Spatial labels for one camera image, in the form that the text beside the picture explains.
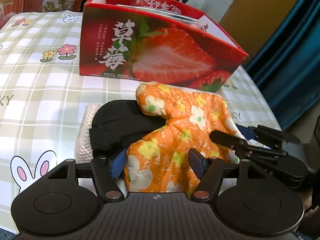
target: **orange floral cloth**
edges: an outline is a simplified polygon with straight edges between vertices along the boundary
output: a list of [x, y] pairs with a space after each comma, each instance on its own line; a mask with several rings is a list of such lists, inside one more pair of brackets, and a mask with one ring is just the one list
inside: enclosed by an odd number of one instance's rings
[[188, 151], [237, 163], [229, 149], [214, 144], [209, 134], [220, 130], [242, 137], [223, 98], [216, 94], [188, 93], [157, 82], [141, 84], [136, 98], [146, 115], [159, 115], [166, 125], [130, 145], [124, 169], [129, 191], [186, 192], [199, 180], [188, 163]]

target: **bunny ears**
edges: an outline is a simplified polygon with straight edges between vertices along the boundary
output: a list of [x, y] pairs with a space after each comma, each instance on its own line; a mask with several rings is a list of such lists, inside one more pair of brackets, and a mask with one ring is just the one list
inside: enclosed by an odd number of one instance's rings
[[65, 23], [71, 23], [71, 22], [82, 22], [82, 16], [83, 14], [77, 14], [77, 15], [73, 15], [71, 13], [65, 13], [64, 14], [66, 17], [63, 19], [63, 21]]
[[44, 176], [49, 170], [57, 165], [55, 152], [44, 152], [37, 161], [35, 173], [32, 176], [31, 170], [26, 161], [20, 156], [15, 156], [11, 160], [11, 174], [14, 181], [20, 187], [19, 193], [24, 191], [36, 180]]

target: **checkered cloth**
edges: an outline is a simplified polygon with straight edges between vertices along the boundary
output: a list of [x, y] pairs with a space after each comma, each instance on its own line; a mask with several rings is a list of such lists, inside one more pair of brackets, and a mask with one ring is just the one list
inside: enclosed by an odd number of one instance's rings
[[[79, 17], [64, 21], [66, 13], [79, 15], [69, 11], [21, 13], [0, 30], [0, 228], [11, 232], [18, 232], [10, 206], [20, 189], [12, 178], [11, 159], [15, 155], [22, 157], [34, 174], [45, 151], [54, 151], [57, 163], [74, 158], [86, 105], [135, 99], [141, 83], [80, 76], [81, 21], [77, 21]], [[31, 23], [15, 24], [23, 18]], [[59, 49], [66, 44], [76, 57], [59, 58]], [[242, 67], [218, 94], [226, 100], [235, 123], [280, 128]]]

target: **strawberry box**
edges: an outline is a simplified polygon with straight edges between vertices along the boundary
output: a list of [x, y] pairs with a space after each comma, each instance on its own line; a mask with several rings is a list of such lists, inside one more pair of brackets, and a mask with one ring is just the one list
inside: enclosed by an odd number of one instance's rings
[[216, 92], [247, 56], [204, 12], [176, 0], [84, 5], [81, 75]]

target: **blue gripper pad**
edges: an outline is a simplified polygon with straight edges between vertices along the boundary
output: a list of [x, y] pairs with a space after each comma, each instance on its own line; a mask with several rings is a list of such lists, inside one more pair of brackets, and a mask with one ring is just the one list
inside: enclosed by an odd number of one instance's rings
[[121, 172], [123, 171], [127, 163], [126, 153], [127, 153], [127, 149], [124, 149], [111, 161], [110, 175], [113, 179], [118, 179]]
[[196, 149], [191, 148], [188, 153], [188, 161], [191, 169], [195, 173], [198, 179], [202, 179], [205, 171], [203, 167], [203, 160], [206, 160], [205, 157], [201, 155]]
[[257, 134], [250, 128], [244, 127], [242, 125], [236, 124], [240, 133], [249, 141], [255, 139]]

